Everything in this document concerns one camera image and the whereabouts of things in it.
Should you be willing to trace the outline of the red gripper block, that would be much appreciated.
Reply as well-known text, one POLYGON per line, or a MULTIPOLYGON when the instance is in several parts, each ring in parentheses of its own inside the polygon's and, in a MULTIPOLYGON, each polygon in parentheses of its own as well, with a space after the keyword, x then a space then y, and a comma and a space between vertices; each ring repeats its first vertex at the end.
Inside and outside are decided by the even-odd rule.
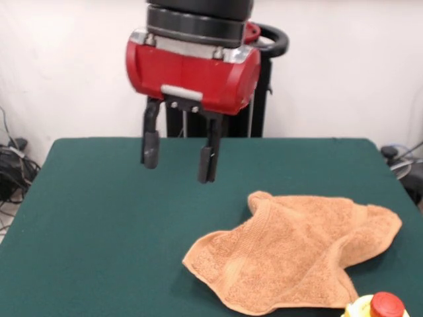
POLYGON ((260 73, 259 50, 248 45, 230 49, 183 42, 136 29, 126 46, 126 71, 135 91, 149 96, 141 144, 141 163, 148 169, 155 169, 159 162, 160 100, 179 97, 220 113, 207 118, 207 142, 200 151, 198 169, 200 183, 214 182, 221 114, 238 114, 250 102, 260 73))

